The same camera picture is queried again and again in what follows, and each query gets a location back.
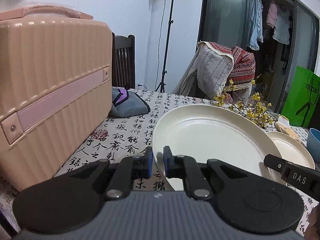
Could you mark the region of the cream plate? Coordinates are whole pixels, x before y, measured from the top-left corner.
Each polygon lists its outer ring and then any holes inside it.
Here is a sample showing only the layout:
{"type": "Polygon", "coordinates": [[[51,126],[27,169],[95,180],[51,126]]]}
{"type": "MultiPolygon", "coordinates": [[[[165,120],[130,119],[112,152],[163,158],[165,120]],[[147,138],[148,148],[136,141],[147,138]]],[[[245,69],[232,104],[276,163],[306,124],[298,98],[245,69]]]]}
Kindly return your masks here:
{"type": "Polygon", "coordinates": [[[152,136],[152,150],[159,174],[170,190],[182,190],[180,179],[167,178],[163,148],[173,155],[187,155],[199,163],[219,159],[243,170],[285,184],[281,175],[264,165],[268,154],[280,156],[271,138],[256,124],[221,107],[185,105],[164,114],[152,136]]]}
{"type": "Polygon", "coordinates": [[[311,154],[300,142],[281,132],[270,131],[267,135],[274,142],[283,159],[315,169],[311,154]]]}

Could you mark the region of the calligraphy print tablecloth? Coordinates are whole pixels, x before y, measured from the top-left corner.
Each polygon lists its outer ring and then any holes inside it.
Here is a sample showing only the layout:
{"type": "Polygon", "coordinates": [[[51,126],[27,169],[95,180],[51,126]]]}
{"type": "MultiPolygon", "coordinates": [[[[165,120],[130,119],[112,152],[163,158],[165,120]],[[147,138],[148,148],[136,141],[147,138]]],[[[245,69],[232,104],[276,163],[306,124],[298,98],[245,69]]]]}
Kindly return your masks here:
{"type": "MultiPolygon", "coordinates": [[[[124,157],[142,155],[148,146],[152,145],[152,134],[157,121],[169,110],[194,104],[215,105],[213,100],[192,98],[167,93],[131,91],[138,94],[151,108],[145,115],[130,118],[106,118],[97,129],[76,149],[73,155],[63,164],[57,176],[80,168],[101,158],[111,163],[120,162],[124,157]]],[[[157,167],[152,167],[151,179],[135,180],[134,190],[168,191],[169,184],[161,178],[157,167]]],[[[304,215],[298,224],[297,231],[304,235],[309,226],[309,215],[318,202],[297,190],[304,202],[304,215]]],[[[18,191],[1,177],[1,211],[6,211],[6,217],[14,220],[12,203],[18,191]]]]}

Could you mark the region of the blue bowl left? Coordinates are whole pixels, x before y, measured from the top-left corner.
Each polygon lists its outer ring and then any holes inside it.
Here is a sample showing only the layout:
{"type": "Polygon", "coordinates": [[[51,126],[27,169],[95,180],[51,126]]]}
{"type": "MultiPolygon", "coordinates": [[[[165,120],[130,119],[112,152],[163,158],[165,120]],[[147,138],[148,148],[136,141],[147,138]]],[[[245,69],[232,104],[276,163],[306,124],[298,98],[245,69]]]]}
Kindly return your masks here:
{"type": "Polygon", "coordinates": [[[307,150],[314,158],[315,161],[318,161],[320,154],[320,131],[314,128],[309,129],[309,134],[307,138],[307,150]]]}

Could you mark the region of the yellow dotted work glove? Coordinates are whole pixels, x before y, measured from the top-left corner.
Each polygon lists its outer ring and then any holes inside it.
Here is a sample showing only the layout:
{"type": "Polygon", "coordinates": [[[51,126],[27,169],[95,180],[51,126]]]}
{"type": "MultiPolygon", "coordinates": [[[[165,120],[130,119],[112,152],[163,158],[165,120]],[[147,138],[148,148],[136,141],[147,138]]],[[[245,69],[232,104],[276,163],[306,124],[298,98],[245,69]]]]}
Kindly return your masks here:
{"type": "Polygon", "coordinates": [[[274,124],[278,132],[284,133],[302,144],[298,134],[291,128],[289,119],[283,115],[278,116],[278,120],[274,124]]]}

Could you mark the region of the grey purple cloth pouch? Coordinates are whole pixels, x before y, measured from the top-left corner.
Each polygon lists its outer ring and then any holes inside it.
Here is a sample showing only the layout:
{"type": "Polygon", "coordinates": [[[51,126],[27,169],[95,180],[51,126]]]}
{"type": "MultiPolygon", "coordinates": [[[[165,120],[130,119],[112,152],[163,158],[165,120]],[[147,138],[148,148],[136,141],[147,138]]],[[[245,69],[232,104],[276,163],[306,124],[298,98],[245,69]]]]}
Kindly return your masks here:
{"type": "Polygon", "coordinates": [[[150,106],[136,93],[125,88],[112,88],[112,105],[109,116],[128,118],[148,114],[150,106]]]}

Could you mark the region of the green paper shopping bag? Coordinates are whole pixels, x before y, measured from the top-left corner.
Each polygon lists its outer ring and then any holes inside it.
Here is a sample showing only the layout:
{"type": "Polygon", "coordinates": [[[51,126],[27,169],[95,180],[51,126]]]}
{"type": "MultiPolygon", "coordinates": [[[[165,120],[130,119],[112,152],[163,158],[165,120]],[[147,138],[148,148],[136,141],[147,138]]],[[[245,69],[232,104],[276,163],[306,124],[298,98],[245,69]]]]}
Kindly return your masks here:
{"type": "Polygon", "coordinates": [[[297,66],[281,115],[292,126],[306,128],[316,109],[319,99],[319,76],[312,71],[297,66]]]}

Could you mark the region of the yellow flower branches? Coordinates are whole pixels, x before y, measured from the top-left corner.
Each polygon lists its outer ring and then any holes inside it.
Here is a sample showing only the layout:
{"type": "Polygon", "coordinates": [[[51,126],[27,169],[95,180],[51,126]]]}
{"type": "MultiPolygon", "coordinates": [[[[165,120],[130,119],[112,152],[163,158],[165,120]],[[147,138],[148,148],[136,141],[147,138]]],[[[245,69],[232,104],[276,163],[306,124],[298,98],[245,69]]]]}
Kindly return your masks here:
{"type": "Polygon", "coordinates": [[[237,85],[233,79],[229,79],[222,92],[213,97],[216,102],[214,106],[227,107],[228,110],[240,114],[262,129],[276,122],[274,116],[268,112],[272,104],[269,102],[263,103],[259,92],[250,95],[248,101],[245,102],[244,99],[240,98],[240,90],[236,89],[237,85]]]}

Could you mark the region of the red patterned blanket on chair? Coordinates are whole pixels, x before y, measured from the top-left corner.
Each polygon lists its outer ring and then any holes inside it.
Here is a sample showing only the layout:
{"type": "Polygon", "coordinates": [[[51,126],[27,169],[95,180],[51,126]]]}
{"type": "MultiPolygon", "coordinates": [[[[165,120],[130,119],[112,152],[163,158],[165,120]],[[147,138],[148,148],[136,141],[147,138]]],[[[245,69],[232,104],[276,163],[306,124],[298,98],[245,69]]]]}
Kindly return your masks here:
{"type": "Polygon", "coordinates": [[[209,99],[226,92],[231,96],[231,102],[248,104],[254,78],[253,53],[238,46],[228,48],[215,42],[200,41],[172,92],[192,97],[201,92],[209,99]]]}

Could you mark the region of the dark wooden chair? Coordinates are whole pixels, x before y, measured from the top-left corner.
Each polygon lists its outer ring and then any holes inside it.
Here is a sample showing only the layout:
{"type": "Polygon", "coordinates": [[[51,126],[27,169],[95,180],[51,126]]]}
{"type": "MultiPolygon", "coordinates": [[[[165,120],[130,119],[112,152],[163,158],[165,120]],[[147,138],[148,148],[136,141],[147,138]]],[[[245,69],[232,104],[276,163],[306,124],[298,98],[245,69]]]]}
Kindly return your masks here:
{"type": "Polygon", "coordinates": [[[134,89],[135,77],[135,36],[112,33],[112,86],[134,89]]]}

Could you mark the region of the pink small suitcase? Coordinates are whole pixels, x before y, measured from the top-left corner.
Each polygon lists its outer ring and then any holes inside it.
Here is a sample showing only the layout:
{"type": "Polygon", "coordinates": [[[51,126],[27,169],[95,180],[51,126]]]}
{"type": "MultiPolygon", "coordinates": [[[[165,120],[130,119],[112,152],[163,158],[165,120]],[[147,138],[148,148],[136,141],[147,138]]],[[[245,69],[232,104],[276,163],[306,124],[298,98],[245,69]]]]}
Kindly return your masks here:
{"type": "Polygon", "coordinates": [[[1,13],[1,175],[18,191],[52,178],[108,116],[112,31],[59,5],[1,13]]]}

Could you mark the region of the dark sliding glass door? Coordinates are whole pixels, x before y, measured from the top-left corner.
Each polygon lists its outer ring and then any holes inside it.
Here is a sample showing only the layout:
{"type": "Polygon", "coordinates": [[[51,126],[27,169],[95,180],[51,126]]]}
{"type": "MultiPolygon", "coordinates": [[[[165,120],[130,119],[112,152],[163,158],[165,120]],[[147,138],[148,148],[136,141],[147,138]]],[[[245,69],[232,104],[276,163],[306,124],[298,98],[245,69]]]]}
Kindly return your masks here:
{"type": "Polygon", "coordinates": [[[203,0],[198,39],[239,46],[255,58],[253,91],[281,112],[297,67],[319,68],[314,0],[203,0]]]}

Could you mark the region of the hanging white garment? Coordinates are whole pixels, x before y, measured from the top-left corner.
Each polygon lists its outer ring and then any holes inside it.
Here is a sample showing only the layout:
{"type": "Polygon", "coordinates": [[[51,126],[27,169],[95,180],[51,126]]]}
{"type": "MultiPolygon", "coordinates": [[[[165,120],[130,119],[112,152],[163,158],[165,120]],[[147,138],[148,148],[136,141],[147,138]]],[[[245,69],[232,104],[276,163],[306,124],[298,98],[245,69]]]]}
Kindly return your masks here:
{"type": "Polygon", "coordinates": [[[280,8],[278,8],[277,12],[277,20],[274,24],[274,33],[273,33],[273,39],[276,40],[279,43],[289,45],[290,44],[290,12],[282,11],[280,8]]]}

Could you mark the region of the hanging blue shirt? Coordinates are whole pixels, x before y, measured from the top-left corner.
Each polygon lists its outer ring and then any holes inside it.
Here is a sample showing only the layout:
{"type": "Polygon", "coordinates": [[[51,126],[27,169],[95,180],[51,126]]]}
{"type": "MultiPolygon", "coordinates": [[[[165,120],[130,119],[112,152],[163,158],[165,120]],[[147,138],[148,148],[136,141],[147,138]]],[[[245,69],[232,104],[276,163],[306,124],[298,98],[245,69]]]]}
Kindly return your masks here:
{"type": "Polygon", "coordinates": [[[259,50],[258,42],[263,43],[263,4],[262,0],[251,0],[248,47],[259,50]]]}

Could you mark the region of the hanging pink garment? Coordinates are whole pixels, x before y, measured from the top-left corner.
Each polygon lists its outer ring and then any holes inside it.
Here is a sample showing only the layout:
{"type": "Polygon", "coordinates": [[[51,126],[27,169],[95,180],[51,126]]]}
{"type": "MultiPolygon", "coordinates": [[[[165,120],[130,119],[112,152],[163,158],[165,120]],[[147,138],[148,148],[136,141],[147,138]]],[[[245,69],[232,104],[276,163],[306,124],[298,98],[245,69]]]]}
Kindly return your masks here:
{"type": "Polygon", "coordinates": [[[271,2],[268,13],[267,13],[267,18],[266,18],[266,24],[269,28],[274,28],[274,25],[277,21],[277,14],[278,14],[278,8],[276,3],[271,2]]]}

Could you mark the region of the studio lamp on stand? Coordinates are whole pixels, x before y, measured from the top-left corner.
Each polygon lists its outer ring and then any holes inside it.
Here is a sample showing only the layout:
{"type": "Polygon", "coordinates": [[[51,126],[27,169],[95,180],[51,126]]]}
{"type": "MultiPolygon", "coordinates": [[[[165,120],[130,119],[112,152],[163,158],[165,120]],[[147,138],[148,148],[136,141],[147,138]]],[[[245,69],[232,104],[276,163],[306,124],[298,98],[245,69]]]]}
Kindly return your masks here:
{"type": "Polygon", "coordinates": [[[160,41],[162,36],[162,26],[163,26],[163,20],[164,20],[164,13],[166,8],[166,0],[164,0],[164,7],[163,7],[163,14],[161,19],[161,26],[160,26],[160,33],[159,33],[159,39],[158,39],[158,65],[157,65],[157,77],[155,82],[155,91],[164,93],[165,92],[165,76],[167,74],[167,58],[168,58],[168,48],[169,48],[169,41],[170,41],[170,33],[171,33],[171,26],[174,23],[174,20],[172,19],[173,15],[173,9],[174,9],[174,0],[170,1],[170,11],[169,11],[169,19],[168,19],[168,29],[167,29],[167,35],[166,35],[166,42],[165,42],[165,50],[164,50],[164,59],[163,59],[163,67],[162,67],[162,74],[161,74],[161,80],[158,82],[158,71],[159,71],[159,56],[160,56],[160,41]]]}

